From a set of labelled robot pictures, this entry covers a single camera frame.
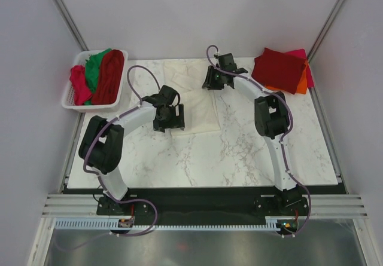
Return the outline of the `white t shirt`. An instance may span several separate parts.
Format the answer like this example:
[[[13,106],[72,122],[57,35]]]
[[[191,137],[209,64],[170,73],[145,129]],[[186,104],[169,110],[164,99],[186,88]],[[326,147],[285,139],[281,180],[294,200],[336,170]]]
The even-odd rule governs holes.
[[[173,137],[221,130],[214,92],[203,89],[208,63],[166,61],[163,63],[165,84],[180,94],[184,105],[184,130],[172,130]]]

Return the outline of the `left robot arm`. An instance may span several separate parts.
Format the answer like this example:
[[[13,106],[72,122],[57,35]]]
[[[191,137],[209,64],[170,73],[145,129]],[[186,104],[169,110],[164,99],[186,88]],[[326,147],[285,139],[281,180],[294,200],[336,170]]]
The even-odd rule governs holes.
[[[98,115],[87,125],[78,155],[83,159],[83,171],[97,177],[110,206],[118,214],[131,208],[125,196],[128,186],[119,170],[124,138],[141,126],[152,123],[155,132],[185,128],[184,105],[175,89],[163,85],[157,94],[145,96],[137,106],[112,119]]]

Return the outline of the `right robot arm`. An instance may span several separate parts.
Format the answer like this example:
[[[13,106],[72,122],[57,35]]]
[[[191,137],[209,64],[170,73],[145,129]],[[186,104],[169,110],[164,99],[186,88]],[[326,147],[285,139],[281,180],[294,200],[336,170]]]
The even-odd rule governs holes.
[[[231,53],[214,54],[214,63],[209,54],[205,81],[207,90],[222,90],[225,86],[240,92],[254,104],[254,125],[265,140],[274,173],[274,186],[281,192],[295,189],[298,185],[290,170],[287,135],[292,131],[293,118],[282,92],[272,92],[253,78],[248,71],[238,68]]]

